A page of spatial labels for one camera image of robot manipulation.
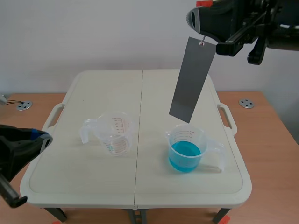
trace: metal grommet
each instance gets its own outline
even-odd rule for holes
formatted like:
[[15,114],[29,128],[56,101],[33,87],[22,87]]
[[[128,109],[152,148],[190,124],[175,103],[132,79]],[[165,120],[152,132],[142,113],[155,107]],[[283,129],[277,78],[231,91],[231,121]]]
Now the metal grommet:
[[26,100],[24,101],[24,103],[18,104],[16,108],[18,111],[24,111],[29,109],[31,106],[32,106],[32,101]]
[[247,98],[240,99],[239,104],[242,107],[247,108],[247,109],[251,109],[254,107],[254,103],[250,99],[247,99]]
[[205,38],[206,38],[206,36],[203,36],[202,41],[199,42],[200,46],[204,46],[205,45]]

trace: gray card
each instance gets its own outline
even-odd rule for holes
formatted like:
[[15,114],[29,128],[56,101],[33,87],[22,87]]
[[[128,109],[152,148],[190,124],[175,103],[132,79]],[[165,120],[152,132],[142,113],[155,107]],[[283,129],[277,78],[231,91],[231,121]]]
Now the gray card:
[[170,115],[190,122],[215,52],[216,45],[189,37]]

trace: table surface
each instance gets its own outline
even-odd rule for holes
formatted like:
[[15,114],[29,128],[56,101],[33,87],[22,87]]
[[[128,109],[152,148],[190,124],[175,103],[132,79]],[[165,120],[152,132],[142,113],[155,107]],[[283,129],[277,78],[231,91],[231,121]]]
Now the table surface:
[[[299,147],[280,121],[273,108],[260,92],[220,92],[220,101],[229,106],[238,126],[235,136],[252,181],[248,201],[230,211],[230,224],[296,223],[299,218]],[[0,111],[0,123],[16,127],[41,129],[52,108],[60,103],[64,94],[15,94],[10,99],[33,101],[26,111],[16,111],[15,105]],[[241,98],[250,98],[253,109],[238,105]],[[11,182],[19,191],[24,168]],[[0,223],[51,223],[55,218],[46,211],[25,204],[10,209],[0,199]],[[123,210],[65,209],[69,224],[129,223]],[[216,209],[152,209],[148,223],[163,222],[211,224]]]
[[[251,181],[233,131],[219,115],[218,106],[226,106],[220,103],[210,76],[190,124],[223,144],[219,150],[225,155],[225,170],[218,169],[220,159],[215,152],[205,153],[198,168],[187,174],[169,164],[165,131],[185,124],[168,114],[178,76],[179,70],[88,70],[77,75],[59,104],[65,107],[57,124],[49,130],[53,142],[31,162],[21,182],[21,194],[40,208],[242,205],[251,194]],[[136,125],[131,150],[124,156],[111,156],[96,138],[83,145],[78,134],[83,120],[111,111],[128,113]],[[229,109],[226,113],[235,126]],[[53,117],[49,116],[44,131]]]

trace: wooden table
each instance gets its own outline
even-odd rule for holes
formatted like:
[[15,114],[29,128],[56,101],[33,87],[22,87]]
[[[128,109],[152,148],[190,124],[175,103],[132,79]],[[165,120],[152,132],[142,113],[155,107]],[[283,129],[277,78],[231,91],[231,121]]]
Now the wooden table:
[[[252,181],[252,194],[240,208],[231,210],[229,224],[296,223],[299,219],[299,146],[260,92],[220,92],[220,101],[229,106],[238,126],[236,142]],[[0,111],[0,123],[41,129],[52,108],[64,94],[15,94],[10,99],[32,100],[26,111],[7,105]],[[253,109],[239,106],[250,98]],[[26,168],[11,182],[18,191]],[[152,209],[149,224],[211,224],[215,209]],[[65,209],[68,224],[130,223],[126,211],[110,209]],[[56,221],[45,210],[25,204],[9,208],[0,199],[0,224],[47,224]]]

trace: plastic measuring cup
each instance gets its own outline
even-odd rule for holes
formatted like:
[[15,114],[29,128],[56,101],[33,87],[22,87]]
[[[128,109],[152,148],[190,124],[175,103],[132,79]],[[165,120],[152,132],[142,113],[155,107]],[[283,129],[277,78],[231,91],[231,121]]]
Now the plastic measuring cup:
[[102,114],[98,119],[85,120],[80,128],[82,143],[89,141],[90,131],[112,155],[125,154],[132,145],[133,122],[123,112]]
[[223,144],[209,139],[206,133],[192,125],[178,125],[166,132],[169,145],[169,161],[182,172],[194,170],[207,152],[218,153],[219,169],[224,170],[227,163],[226,149]]

